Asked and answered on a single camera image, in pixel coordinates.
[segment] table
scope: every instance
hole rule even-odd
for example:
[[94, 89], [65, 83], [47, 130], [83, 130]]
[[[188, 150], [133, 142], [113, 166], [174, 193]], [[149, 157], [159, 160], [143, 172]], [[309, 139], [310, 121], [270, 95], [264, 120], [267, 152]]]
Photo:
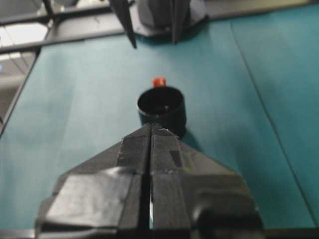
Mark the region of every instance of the table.
[[33, 226], [61, 173], [140, 127], [165, 76], [183, 141], [239, 172], [265, 227], [319, 219], [319, 6], [213, 21], [178, 45], [124, 35], [44, 47], [0, 139], [0, 228]]

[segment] red object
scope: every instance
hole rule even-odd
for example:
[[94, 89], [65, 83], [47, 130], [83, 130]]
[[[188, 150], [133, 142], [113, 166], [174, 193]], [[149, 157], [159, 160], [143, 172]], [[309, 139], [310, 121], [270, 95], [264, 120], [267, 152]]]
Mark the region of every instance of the red object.
[[166, 87], [165, 77], [154, 77], [152, 78], [153, 87]]

